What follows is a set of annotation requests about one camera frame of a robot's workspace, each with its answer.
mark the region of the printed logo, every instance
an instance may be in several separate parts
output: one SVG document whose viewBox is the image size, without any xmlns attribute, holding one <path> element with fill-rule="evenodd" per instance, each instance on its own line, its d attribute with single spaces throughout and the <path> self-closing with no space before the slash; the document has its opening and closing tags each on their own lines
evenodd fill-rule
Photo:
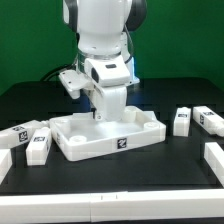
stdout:
<svg viewBox="0 0 224 224">
<path fill-rule="evenodd" d="M 13 128 L 12 130 L 14 130 L 14 131 L 21 131 L 23 129 L 25 129 L 25 128 L 23 128 L 21 126 L 18 126 L 18 127 Z"/>
<path fill-rule="evenodd" d="M 184 118 L 186 118 L 187 117 L 187 114 L 178 114 L 178 117 L 184 117 Z"/>
<path fill-rule="evenodd" d="M 206 116 L 214 115 L 212 112 L 203 112 L 203 114 L 206 115 Z"/>
<path fill-rule="evenodd" d="M 200 115 L 200 123 L 201 123 L 202 125 L 204 125 L 204 123 L 205 123 L 205 118 L 204 118 L 204 116 L 202 116 L 202 115 Z"/>
<path fill-rule="evenodd" d="M 44 139 L 45 139 L 45 137 L 36 137 L 36 138 L 34 138 L 34 142 L 43 142 L 44 141 Z"/>
<path fill-rule="evenodd" d="M 28 140 L 27 131 L 24 131 L 24 132 L 19 133 L 19 141 L 20 142 L 24 142 L 26 140 Z"/>
<path fill-rule="evenodd" d="M 117 149 L 127 148 L 127 138 L 121 138 L 117 140 Z"/>
</svg>

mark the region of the white container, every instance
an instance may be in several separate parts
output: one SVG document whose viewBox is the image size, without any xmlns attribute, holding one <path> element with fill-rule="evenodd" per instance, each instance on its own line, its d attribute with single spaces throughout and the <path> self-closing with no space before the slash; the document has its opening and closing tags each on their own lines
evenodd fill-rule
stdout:
<svg viewBox="0 0 224 224">
<path fill-rule="evenodd" d="M 36 130 L 26 149 L 27 165 L 45 165 L 51 143 L 51 129 L 44 127 Z"/>
<path fill-rule="evenodd" d="M 165 140 L 166 126 L 154 112 L 125 108 L 121 121 L 96 121 L 92 113 L 50 120 L 52 136 L 65 157 L 78 161 L 155 144 Z"/>
<path fill-rule="evenodd" d="M 194 120 L 210 135 L 224 137 L 224 119 L 206 106 L 194 107 Z"/>
<path fill-rule="evenodd" d="M 11 166 L 12 156 L 10 149 L 0 149 L 0 184 L 4 180 Z"/>
<path fill-rule="evenodd" d="M 47 127 L 47 121 L 30 121 L 6 130 L 0 131 L 0 149 L 11 149 L 29 142 L 36 129 Z"/>
<path fill-rule="evenodd" d="M 187 137 L 191 121 L 191 109 L 178 108 L 174 119 L 173 135 Z"/>
</svg>

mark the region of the white block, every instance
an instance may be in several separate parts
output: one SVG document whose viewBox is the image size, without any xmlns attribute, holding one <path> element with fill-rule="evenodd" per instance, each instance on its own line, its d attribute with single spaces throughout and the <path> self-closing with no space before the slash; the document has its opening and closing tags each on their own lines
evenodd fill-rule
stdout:
<svg viewBox="0 0 224 224">
<path fill-rule="evenodd" d="M 178 108 L 174 119 L 173 135 L 187 137 L 189 133 L 190 121 L 191 109 L 187 107 Z"/>
<path fill-rule="evenodd" d="M 30 121 L 12 128 L 0 131 L 0 149 L 11 149 L 27 143 L 36 129 L 47 127 L 47 121 Z"/>
<path fill-rule="evenodd" d="M 224 190 L 128 193 L 130 220 L 223 217 Z"/>
<path fill-rule="evenodd" d="M 11 166 L 12 157 L 10 149 L 0 149 L 0 184 L 4 180 Z"/>
<path fill-rule="evenodd" d="M 91 194 L 91 221 L 129 220 L 128 192 Z"/>
<path fill-rule="evenodd" d="M 45 165 L 51 143 L 52 137 L 49 128 L 36 130 L 26 149 L 27 165 Z"/>
<path fill-rule="evenodd" d="M 0 223 L 90 221 L 90 194 L 0 197 Z"/>
<path fill-rule="evenodd" d="M 224 137 L 224 119 L 206 106 L 194 107 L 194 120 L 210 135 Z"/>
<path fill-rule="evenodd" d="M 224 152 L 216 143 L 205 143 L 204 158 L 224 187 Z"/>
</svg>

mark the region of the cable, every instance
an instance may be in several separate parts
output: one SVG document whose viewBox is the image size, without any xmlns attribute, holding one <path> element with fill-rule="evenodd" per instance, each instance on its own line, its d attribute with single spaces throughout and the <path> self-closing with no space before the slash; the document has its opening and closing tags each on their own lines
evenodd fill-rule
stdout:
<svg viewBox="0 0 224 224">
<path fill-rule="evenodd" d="M 131 61 L 131 59 L 132 59 L 133 56 L 134 56 L 134 44 L 133 44 L 133 42 L 132 42 L 131 36 L 130 36 L 130 34 L 129 34 L 129 31 L 128 31 L 126 25 L 124 26 L 124 30 L 125 30 L 125 33 L 127 34 L 128 42 L 129 42 L 129 44 L 130 44 L 130 48 L 131 48 L 130 57 L 128 58 L 128 60 L 125 61 L 125 64 L 127 64 L 128 62 Z"/>
<path fill-rule="evenodd" d="M 62 65 L 62 66 L 59 66 L 59 67 L 57 67 L 57 68 L 54 68 L 54 69 L 52 69 L 51 71 L 49 71 L 46 75 L 44 75 L 41 79 L 40 79 L 40 81 L 45 81 L 45 79 L 47 79 L 49 76 L 51 76 L 53 73 L 55 73 L 55 72 L 58 72 L 58 71 L 60 71 L 60 70 L 62 70 L 62 69 L 68 69 L 68 68 L 70 68 L 70 67 L 72 67 L 72 65 Z"/>
<path fill-rule="evenodd" d="M 78 54 L 76 55 L 75 60 L 74 60 L 74 62 L 72 64 L 72 66 L 76 67 L 77 62 L 78 62 Z"/>
<path fill-rule="evenodd" d="M 54 74 L 52 74 L 52 75 L 50 75 L 45 81 L 50 81 L 52 78 L 54 78 L 55 76 L 59 76 L 59 72 L 56 72 L 56 73 L 54 73 Z"/>
</svg>

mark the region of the white rectangular block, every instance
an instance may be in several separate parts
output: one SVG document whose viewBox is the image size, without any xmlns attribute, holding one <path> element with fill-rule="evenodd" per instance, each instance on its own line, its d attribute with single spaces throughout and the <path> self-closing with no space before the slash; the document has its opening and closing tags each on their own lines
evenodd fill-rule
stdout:
<svg viewBox="0 0 224 224">
<path fill-rule="evenodd" d="M 90 222 L 90 194 L 0 197 L 0 223 Z"/>
<path fill-rule="evenodd" d="M 12 156 L 10 149 L 0 149 L 0 184 L 4 180 L 11 166 Z"/>
<path fill-rule="evenodd" d="M 204 158 L 224 187 L 224 152 L 216 143 L 205 143 Z"/>
<path fill-rule="evenodd" d="M 11 149 L 27 143 L 32 138 L 34 131 L 39 128 L 47 127 L 47 121 L 30 121 L 0 131 L 0 149 Z"/>
<path fill-rule="evenodd" d="M 224 137 L 224 119 L 206 106 L 194 107 L 194 120 L 210 135 Z"/>
<path fill-rule="evenodd" d="M 26 149 L 27 165 L 45 165 L 51 143 L 52 137 L 49 128 L 36 130 Z"/>
<path fill-rule="evenodd" d="M 173 124 L 173 135 L 187 137 L 191 121 L 191 109 L 178 108 Z"/>
<path fill-rule="evenodd" d="M 179 190 L 128 193 L 130 219 L 223 217 L 224 190 Z"/>
</svg>

